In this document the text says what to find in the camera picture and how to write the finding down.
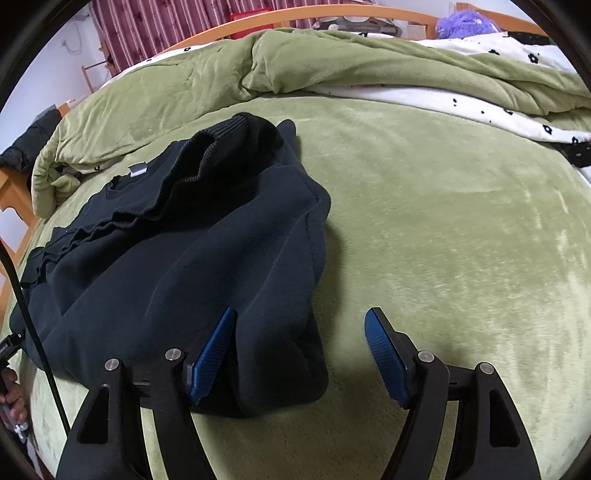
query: bed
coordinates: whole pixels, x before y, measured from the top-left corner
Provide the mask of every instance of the bed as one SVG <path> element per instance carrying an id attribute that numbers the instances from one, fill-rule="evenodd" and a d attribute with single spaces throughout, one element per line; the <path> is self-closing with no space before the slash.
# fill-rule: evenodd
<path id="1" fill-rule="evenodd" d="M 591 190 L 551 143 L 561 133 L 581 144 L 591 140 L 591 96 L 568 66 L 550 58 L 544 64 L 539 52 L 530 55 L 542 65 L 488 50 L 465 55 L 432 44 L 292 29 L 216 42 L 260 25 L 334 15 L 417 22 L 431 38 L 437 20 L 367 5 L 286 9 L 212 28 L 124 72 L 68 114 L 38 158 L 33 209 L 43 220 L 31 230 L 28 249 L 44 245 L 55 226 L 67 226 L 113 176 L 174 140 L 242 111 L 274 124 L 291 118 L 304 166 L 333 202 L 327 265 L 314 301 L 330 385 L 314 404 L 258 419 L 193 416 L 218 478 L 380 477 L 405 416 L 388 398 L 363 336 L 365 311 L 380 305 L 398 330 L 444 362 L 493 363 L 543 478 L 557 480 L 591 432 L 584 368 L 591 355 L 585 348 Z M 494 20 L 542 33 L 518 19 L 507 26 L 505 17 Z M 442 102 L 447 97 L 439 90 L 448 90 L 450 113 L 413 103 L 416 95 L 403 100 L 399 89 L 393 99 L 393 91 L 380 90 L 385 84 L 438 90 Z M 126 93 L 137 85 L 141 95 Z M 356 93 L 343 93 L 343 86 Z M 182 90 L 191 102 L 173 111 L 165 99 Z M 476 112 L 486 120 L 454 114 L 464 98 L 486 102 L 491 110 Z M 504 117 L 493 114 L 495 105 Z M 83 134 L 89 122 L 100 135 Z M 121 134 L 121 125 L 133 138 Z M 53 164 L 64 161 L 92 176 L 50 178 Z M 40 455 L 55 472 L 65 436 L 47 381 L 25 358 L 14 365 L 31 394 Z M 73 421 L 86 389 L 58 384 Z M 445 474 L 453 414 L 449 409 L 433 479 Z M 143 410 L 142 418 L 160 480 L 165 472 L 151 412 Z"/>

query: wooden chair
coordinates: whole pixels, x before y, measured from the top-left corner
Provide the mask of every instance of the wooden chair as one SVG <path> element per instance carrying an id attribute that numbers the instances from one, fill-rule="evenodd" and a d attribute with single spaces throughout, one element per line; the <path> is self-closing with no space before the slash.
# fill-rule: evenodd
<path id="1" fill-rule="evenodd" d="M 63 105 L 60 105 L 58 111 L 63 118 L 64 115 L 70 111 L 69 104 L 64 103 Z M 31 200 L 31 194 L 27 188 L 27 177 L 11 168 L 0 168 L 0 210 L 6 210 L 7 208 L 13 208 L 21 220 L 27 225 L 27 232 L 16 251 L 11 249 L 2 239 L 0 239 L 6 247 L 12 262 L 18 266 L 27 251 L 28 244 L 35 227 L 39 222 L 39 218 L 33 213 L 33 201 Z M 0 274 L 5 279 L 4 285 L 0 287 L 1 329 L 12 288 L 2 264 L 0 264 Z"/>
<path id="2" fill-rule="evenodd" d="M 111 53 L 109 52 L 109 47 L 107 46 L 107 44 L 104 40 L 100 41 L 99 51 L 102 52 L 102 54 L 105 56 L 105 59 L 103 61 L 100 61 L 98 63 L 93 63 L 92 65 L 90 65 L 88 67 L 85 67 L 84 65 L 82 67 L 80 67 L 82 70 L 82 76 L 84 77 L 84 80 L 85 80 L 86 84 L 88 85 L 88 89 L 90 90 L 91 93 L 95 92 L 95 88 L 92 86 L 92 82 L 88 78 L 88 70 L 98 67 L 99 65 L 104 65 L 105 68 L 110 72 L 111 77 L 115 77 L 119 73 L 117 71 L 117 69 L 115 68 L 115 64 L 113 64 L 113 60 L 111 58 Z"/>

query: blue gripper pad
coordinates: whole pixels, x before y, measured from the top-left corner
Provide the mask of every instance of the blue gripper pad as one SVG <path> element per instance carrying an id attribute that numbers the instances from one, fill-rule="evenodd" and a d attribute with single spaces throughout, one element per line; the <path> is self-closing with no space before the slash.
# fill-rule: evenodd
<path id="1" fill-rule="evenodd" d="M 193 380 L 189 390 L 192 405 L 197 405 L 202 398 L 209 395 L 235 328 L 236 312 L 228 307 L 201 351 L 201 355 L 193 364 Z"/>
<path id="2" fill-rule="evenodd" d="M 382 375 L 388 395 L 402 408 L 408 406 L 410 395 L 405 384 L 406 367 L 373 310 L 365 315 L 365 337 Z"/>

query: metal screw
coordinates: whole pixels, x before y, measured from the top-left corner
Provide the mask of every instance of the metal screw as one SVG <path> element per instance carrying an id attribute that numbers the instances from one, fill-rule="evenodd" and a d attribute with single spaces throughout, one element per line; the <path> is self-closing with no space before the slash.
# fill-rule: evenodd
<path id="1" fill-rule="evenodd" d="M 425 362 L 426 364 L 430 364 L 431 362 L 433 362 L 433 360 L 435 360 L 435 355 L 433 355 L 431 352 L 427 352 L 426 350 L 421 350 L 418 353 L 418 359 L 421 362 Z"/>
<path id="2" fill-rule="evenodd" d="M 105 368 L 112 372 L 113 370 L 117 370 L 119 368 L 119 360 L 116 358 L 112 358 L 111 360 L 107 360 L 105 363 Z"/>
<path id="3" fill-rule="evenodd" d="M 164 356 L 166 357 L 166 360 L 170 360 L 171 362 L 173 362 L 181 358 L 181 355 L 181 350 L 179 350 L 178 348 L 171 348 L 168 352 L 166 352 Z"/>
<path id="4" fill-rule="evenodd" d="M 495 367 L 493 367 L 491 364 L 488 364 L 486 362 L 482 362 L 480 364 L 480 370 L 482 371 L 482 373 L 487 374 L 487 375 L 492 375 L 493 373 L 495 373 Z"/>

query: red box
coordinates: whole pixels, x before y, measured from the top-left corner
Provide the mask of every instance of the red box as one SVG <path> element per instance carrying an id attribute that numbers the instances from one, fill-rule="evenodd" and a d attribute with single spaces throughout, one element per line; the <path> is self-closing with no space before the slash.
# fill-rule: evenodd
<path id="1" fill-rule="evenodd" d="M 240 20 L 241 18 L 251 17 L 253 15 L 263 14 L 263 13 L 272 12 L 272 11 L 273 11 L 272 8 L 265 7 L 265 8 L 259 8 L 258 10 L 249 10 L 248 12 L 242 12 L 241 14 L 230 14 L 230 20 L 232 20 L 232 21 Z M 248 30 L 234 33 L 234 35 L 232 35 L 232 38 L 234 40 L 238 40 L 239 38 L 246 37 L 249 33 L 257 32 L 259 30 L 265 30 L 267 28 L 273 28 L 273 25 L 263 25 L 258 28 L 250 28 Z"/>

